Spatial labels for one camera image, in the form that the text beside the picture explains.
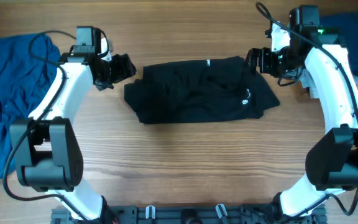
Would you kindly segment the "black t-shirt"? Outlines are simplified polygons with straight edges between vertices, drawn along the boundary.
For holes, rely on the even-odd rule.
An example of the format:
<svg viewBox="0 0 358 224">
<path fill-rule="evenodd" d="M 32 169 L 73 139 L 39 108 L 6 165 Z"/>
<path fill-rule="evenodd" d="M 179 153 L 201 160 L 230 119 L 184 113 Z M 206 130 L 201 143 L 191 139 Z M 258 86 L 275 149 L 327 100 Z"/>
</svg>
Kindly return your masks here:
<svg viewBox="0 0 358 224">
<path fill-rule="evenodd" d="M 144 124 L 259 119 L 280 105 L 240 56 L 146 66 L 125 85 L 124 99 Z"/>
</svg>

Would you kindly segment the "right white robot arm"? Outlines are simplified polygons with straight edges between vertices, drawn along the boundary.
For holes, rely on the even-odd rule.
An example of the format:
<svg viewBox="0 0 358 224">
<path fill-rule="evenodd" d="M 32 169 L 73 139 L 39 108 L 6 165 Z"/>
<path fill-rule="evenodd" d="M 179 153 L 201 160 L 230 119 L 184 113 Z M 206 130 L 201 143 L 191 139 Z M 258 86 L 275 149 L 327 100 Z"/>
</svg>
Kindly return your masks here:
<svg viewBox="0 0 358 224">
<path fill-rule="evenodd" d="M 358 90 L 348 62 L 347 47 L 336 29 L 318 22 L 298 22 L 286 27 L 272 21 L 265 36 L 269 48 L 247 54 L 251 70 L 292 79 L 305 70 L 319 96 L 325 134 L 306 155 L 305 174 L 279 193 L 278 207 L 286 220 L 308 216 L 329 199 L 354 193 L 345 215 L 358 204 Z"/>
</svg>

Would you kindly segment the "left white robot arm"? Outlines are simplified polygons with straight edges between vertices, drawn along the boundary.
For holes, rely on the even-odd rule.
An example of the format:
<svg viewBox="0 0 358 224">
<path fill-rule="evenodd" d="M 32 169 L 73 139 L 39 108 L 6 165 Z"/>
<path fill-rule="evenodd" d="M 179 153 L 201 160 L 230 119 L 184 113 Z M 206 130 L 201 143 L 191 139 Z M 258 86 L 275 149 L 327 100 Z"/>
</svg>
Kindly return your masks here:
<svg viewBox="0 0 358 224">
<path fill-rule="evenodd" d="M 77 223 L 118 223 L 106 199 L 83 178 L 83 156 L 72 122 L 92 86 L 112 88 L 136 73 L 128 54 L 64 53 L 45 98 L 26 119 L 11 124 L 16 165 L 24 187 L 39 193 L 32 201 L 55 198 Z"/>
</svg>

